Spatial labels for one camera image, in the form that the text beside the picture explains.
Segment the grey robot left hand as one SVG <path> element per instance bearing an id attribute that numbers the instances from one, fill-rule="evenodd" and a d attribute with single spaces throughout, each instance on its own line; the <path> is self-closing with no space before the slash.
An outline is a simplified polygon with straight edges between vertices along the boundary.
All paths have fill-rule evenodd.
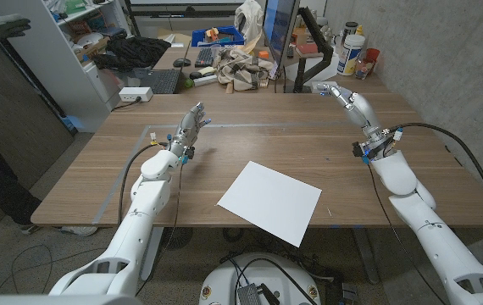
<path id="1" fill-rule="evenodd" d="M 205 114 L 204 104 L 200 102 L 184 115 L 169 144 L 170 152 L 181 157 L 188 148 L 193 146 L 200 129 L 211 122 L 211 119 L 203 118 Z"/>

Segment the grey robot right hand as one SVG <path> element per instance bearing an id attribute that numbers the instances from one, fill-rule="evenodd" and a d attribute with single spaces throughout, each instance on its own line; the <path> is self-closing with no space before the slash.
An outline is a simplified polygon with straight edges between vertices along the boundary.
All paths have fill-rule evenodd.
<path id="1" fill-rule="evenodd" d="M 382 133 L 382 124 L 364 96 L 347 88 L 325 83 L 318 83 L 317 89 L 323 96 L 334 97 L 344 108 L 350 121 L 361 128 L 369 141 L 381 141 L 385 137 Z"/>

